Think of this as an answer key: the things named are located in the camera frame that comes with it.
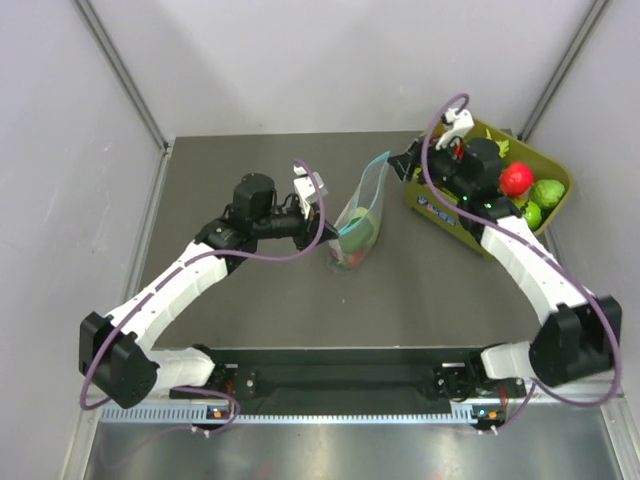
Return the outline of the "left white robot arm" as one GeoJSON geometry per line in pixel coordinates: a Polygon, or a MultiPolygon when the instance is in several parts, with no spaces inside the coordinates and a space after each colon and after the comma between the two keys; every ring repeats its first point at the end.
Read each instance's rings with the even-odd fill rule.
{"type": "Polygon", "coordinates": [[[245,175],[222,215],[205,224],[164,272],[108,314],[92,312],[83,319],[79,371],[86,386],[96,386],[124,409],[180,387],[195,387],[209,397],[224,390],[227,374],[211,350],[159,350],[155,344],[206,290],[245,260],[260,259],[260,241],[289,238],[301,257],[337,238],[326,218],[321,176],[301,164],[294,173],[294,191],[282,202],[271,177],[245,175]]]}

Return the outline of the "green fake bell pepper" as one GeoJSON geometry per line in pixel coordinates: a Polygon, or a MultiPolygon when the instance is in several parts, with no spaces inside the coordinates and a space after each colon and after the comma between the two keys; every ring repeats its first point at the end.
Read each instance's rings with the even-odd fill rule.
{"type": "Polygon", "coordinates": [[[340,230],[340,246],[345,253],[371,247],[379,235],[381,218],[367,209],[357,209],[348,224],[340,230]]]}

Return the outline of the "red fake chili pepper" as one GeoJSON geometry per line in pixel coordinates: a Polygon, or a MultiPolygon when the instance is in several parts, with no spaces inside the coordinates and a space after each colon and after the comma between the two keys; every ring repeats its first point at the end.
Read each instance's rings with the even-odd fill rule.
{"type": "Polygon", "coordinates": [[[349,254],[341,254],[337,260],[337,265],[340,268],[345,269],[353,269],[358,267],[364,258],[366,257],[365,253],[362,252],[353,252],[349,254]]]}

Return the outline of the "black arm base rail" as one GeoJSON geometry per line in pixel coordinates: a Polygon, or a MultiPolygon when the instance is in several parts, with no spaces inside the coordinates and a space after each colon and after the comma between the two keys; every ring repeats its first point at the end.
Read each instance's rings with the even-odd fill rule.
{"type": "Polygon", "coordinates": [[[227,393],[245,415],[448,413],[452,403],[520,399],[514,379],[479,377],[477,347],[208,349],[207,390],[227,393]]]}

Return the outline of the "clear zip top bag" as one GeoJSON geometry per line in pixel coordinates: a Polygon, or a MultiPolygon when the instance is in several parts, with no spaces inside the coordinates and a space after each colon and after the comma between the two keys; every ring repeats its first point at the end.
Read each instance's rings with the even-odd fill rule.
{"type": "Polygon", "coordinates": [[[334,224],[338,238],[329,242],[329,265],[337,271],[358,268],[378,239],[389,156],[389,151],[384,152],[365,167],[334,224]]]}

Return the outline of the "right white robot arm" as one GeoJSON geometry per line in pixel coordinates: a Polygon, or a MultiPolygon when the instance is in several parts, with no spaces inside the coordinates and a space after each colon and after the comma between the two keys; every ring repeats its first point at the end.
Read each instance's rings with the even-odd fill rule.
{"type": "Polygon", "coordinates": [[[430,193],[453,196],[459,224],[506,270],[540,322],[533,340],[488,346],[471,359],[466,380],[474,393],[490,395],[516,377],[557,387],[604,372],[621,375],[620,304],[594,296],[536,239],[500,188],[505,162],[494,141],[442,146],[418,138],[388,163],[401,181],[421,180],[430,193]]]}

